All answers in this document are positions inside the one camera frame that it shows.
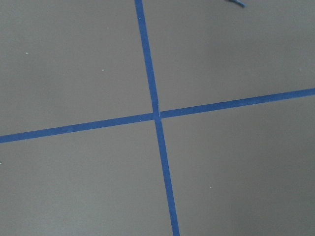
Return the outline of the long vertical blue tape line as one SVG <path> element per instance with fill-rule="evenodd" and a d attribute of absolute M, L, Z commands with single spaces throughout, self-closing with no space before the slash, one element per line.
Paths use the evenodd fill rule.
<path fill-rule="evenodd" d="M 135 9 L 136 9 L 136 14 L 137 14 L 137 20 L 138 20 L 138 26 L 139 26 L 139 32 L 140 32 L 140 38 L 141 38 L 141 44 L 142 44 L 142 50 L 143 50 L 143 56 L 144 56 L 144 63 L 145 63 L 146 73 L 147 73 L 148 87 L 149 87 L 151 104 L 152 104 L 153 118 L 154 118 L 155 128 L 156 128 L 157 142 L 158 142 L 160 161 L 161 161 L 161 167 L 162 167 L 162 173 L 163 173 L 163 179 L 164 179 L 164 185 L 165 185 L 165 191 L 166 191 L 166 197 L 167 197 L 167 203 L 168 203 L 172 234 L 174 236 L 179 236 L 180 229 L 179 229 L 179 223 L 178 223 L 177 212 L 176 212 L 171 173 L 169 169 L 164 130 L 163 130 L 163 125 L 162 125 L 162 119 L 160 117 L 158 90 L 157 90 L 157 85 L 156 85 L 156 80 L 155 80 L 155 73 L 154 73 L 153 61 L 152 61 L 152 56 L 151 56 L 151 48 L 150 48 L 150 42 L 149 42 L 149 35 L 147 31 L 147 24 L 146 24 L 143 1 L 136 0 L 134 4 L 135 4 Z"/>

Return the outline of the horizontal blue tape line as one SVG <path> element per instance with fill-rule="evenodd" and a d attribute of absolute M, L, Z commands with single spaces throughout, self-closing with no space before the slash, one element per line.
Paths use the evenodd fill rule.
<path fill-rule="evenodd" d="M 224 102 L 219 102 L 219 103 L 172 109 L 172 110 L 167 110 L 167 111 L 161 111 L 159 114 L 161 118 L 172 118 L 172 117 L 185 116 L 185 115 L 191 115 L 191 114 L 197 114 L 197 113 L 212 112 L 212 111 L 225 110 L 225 109 L 236 108 L 236 107 L 256 105 L 256 104 L 261 104 L 261 103 L 269 103 L 269 102 L 275 102 L 275 101 L 281 101 L 281 100 L 287 100 L 287 99 L 294 99 L 294 98 L 299 98 L 299 97 L 313 96 L 314 94 L 315 94 L 315 89 L 309 88 L 309 89 L 290 91 L 290 92 L 284 92 L 284 93 L 263 95 L 263 96 L 258 96 L 258 97 L 224 101 Z M 87 122 L 87 123 L 81 123 L 81 124 L 74 124 L 74 125 L 67 125 L 67 126 L 61 126 L 61 127 L 55 127 L 55 128 L 48 128 L 48 129 L 28 131 L 28 132 L 22 132 L 22 133 L 16 133 L 16 134 L 3 135 L 0 137 L 0 142 L 10 143 L 10 142 L 16 142 L 16 141 L 21 141 L 21 140 L 49 137 L 49 136 L 55 136 L 55 135 L 60 135 L 60 134 L 100 129 L 100 128 L 138 123 L 138 122 L 144 122 L 144 121 L 150 121 L 150 120 L 154 120 L 154 114 L 152 113 L 140 114 L 140 115 L 134 115 L 134 116 L 128 116 L 128 117 L 122 117 L 122 118 L 99 120 L 99 121 L 93 121 L 93 122 Z"/>

